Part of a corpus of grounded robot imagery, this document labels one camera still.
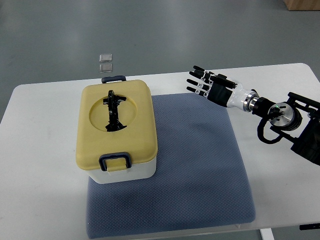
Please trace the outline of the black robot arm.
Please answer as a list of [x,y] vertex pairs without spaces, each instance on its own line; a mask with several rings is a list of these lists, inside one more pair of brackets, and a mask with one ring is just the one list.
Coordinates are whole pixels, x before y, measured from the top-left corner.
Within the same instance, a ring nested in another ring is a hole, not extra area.
[[[257,137],[265,144],[276,144],[281,139],[292,142],[290,148],[294,153],[320,164],[320,103],[289,92],[288,100],[275,103],[265,97],[254,97],[248,109],[252,114],[261,117],[257,126]],[[299,137],[288,134],[300,127],[303,117],[300,110],[307,113],[309,122]]]

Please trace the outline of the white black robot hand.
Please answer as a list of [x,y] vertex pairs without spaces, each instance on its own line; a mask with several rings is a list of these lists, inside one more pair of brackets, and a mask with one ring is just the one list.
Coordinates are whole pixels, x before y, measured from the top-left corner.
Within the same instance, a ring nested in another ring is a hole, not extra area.
[[259,95],[254,89],[245,89],[239,81],[230,80],[223,74],[215,74],[197,65],[193,66],[193,69],[194,71],[190,71],[189,74],[197,80],[186,80],[193,85],[186,87],[188,91],[225,108],[235,107],[244,112],[253,111],[255,103],[259,99]]

